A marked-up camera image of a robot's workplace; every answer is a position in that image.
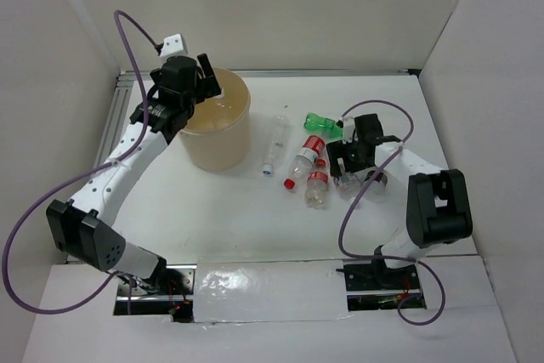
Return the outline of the blue label water bottle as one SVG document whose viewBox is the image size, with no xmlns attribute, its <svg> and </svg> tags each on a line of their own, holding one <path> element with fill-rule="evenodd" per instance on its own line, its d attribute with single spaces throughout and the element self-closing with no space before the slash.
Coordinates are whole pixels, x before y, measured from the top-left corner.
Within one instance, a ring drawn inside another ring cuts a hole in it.
<svg viewBox="0 0 544 363">
<path fill-rule="evenodd" d="M 353 201 L 360 193 L 364 182 L 354 173 L 344 173 L 334 178 L 334 185 L 337 193 L 345 201 Z"/>
</svg>

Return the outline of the black label clear bottle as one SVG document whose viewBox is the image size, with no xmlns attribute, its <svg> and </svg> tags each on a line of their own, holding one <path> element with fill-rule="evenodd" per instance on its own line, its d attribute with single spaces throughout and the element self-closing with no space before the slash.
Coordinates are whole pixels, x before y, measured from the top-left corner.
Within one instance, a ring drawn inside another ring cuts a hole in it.
<svg viewBox="0 0 544 363">
<path fill-rule="evenodd" d="M 364 194 L 368 201 L 380 202 L 385 199 L 388 176 L 385 172 L 377 174 L 376 178 L 369 183 L 369 187 Z"/>
</svg>

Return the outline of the small red label bottle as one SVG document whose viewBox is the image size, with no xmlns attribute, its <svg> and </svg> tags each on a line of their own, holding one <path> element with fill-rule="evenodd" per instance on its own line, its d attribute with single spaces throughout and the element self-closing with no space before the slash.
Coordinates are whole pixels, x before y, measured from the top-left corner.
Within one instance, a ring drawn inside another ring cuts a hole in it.
<svg viewBox="0 0 544 363">
<path fill-rule="evenodd" d="M 308 207 L 322 209 L 326 207 L 329 176 L 326 160 L 318 159 L 314 169 L 308 174 L 304 200 Z"/>
</svg>

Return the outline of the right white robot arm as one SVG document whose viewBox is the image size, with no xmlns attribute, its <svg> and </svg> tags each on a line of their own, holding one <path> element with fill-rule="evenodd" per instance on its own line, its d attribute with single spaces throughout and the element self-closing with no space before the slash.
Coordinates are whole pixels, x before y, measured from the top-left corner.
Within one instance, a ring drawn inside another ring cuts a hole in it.
<svg viewBox="0 0 544 363">
<path fill-rule="evenodd" d="M 330 173 L 337 190 L 352 209 L 364 197 L 378 198 L 389 180 L 406 188 L 405 224 L 377 247 L 371 260 L 375 285 L 389 288 L 400 270 L 437 247 L 473 233 L 464 174 L 423 160 L 405 148 L 405 141 L 387 135 L 375 114 L 344 117 L 337 124 L 342 138 L 326 146 Z"/>
</svg>

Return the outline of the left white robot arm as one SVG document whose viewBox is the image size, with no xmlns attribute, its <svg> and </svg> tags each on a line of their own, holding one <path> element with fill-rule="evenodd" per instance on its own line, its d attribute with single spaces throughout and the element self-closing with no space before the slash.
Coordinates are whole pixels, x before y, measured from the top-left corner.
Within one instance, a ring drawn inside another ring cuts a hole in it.
<svg viewBox="0 0 544 363">
<path fill-rule="evenodd" d="M 220 95 L 221 87 L 206 54 L 170 57 L 150 77 L 153 85 L 130 116 L 106 168 L 69 200 L 52 201 L 46 216 L 60 251 L 100 271 L 131 275 L 146 292 L 157 294 L 179 274 L 168 272 L 165 258 L 116 232 L 116 216 L 146 168 L 195 114 L 196 105 Z"/>
</svg>

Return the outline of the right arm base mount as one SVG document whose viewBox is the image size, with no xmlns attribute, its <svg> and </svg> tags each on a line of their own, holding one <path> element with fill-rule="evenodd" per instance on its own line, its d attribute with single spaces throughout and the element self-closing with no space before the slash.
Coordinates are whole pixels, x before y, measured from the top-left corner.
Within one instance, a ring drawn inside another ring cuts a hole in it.
<svg viewBox="0 0 544 363">
<path fill-rule="evenodd" d="M 382 260 L 344 262 L 336 269 L 345 282 L 348 311 L 424 309 L 417 269 L 410 264 L 389 269 Z"/>
</svg>

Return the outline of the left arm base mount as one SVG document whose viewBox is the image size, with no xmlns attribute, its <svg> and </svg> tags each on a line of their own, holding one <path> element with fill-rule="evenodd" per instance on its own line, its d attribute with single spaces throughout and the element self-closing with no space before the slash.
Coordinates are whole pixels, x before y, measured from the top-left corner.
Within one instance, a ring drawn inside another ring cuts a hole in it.
<svg viewBox="0 0 544 363">
<path fill-rule="evenodd" d="M 196 268 L 195 264 L 168 265 L 167 281 L 160 289 L 135 278 L 130 283 L 129 278 L 119 277 L 113 315 L 160 315 L 173 322 L 191 323 Z"/>
</svg>

